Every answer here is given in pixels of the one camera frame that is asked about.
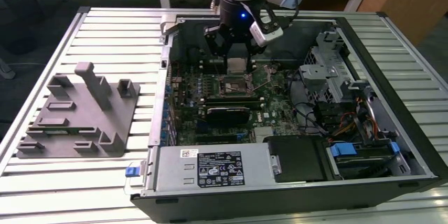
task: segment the warning label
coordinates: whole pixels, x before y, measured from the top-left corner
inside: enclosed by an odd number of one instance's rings
[[[197,185],[242,186],[241,152],[197,153]]]

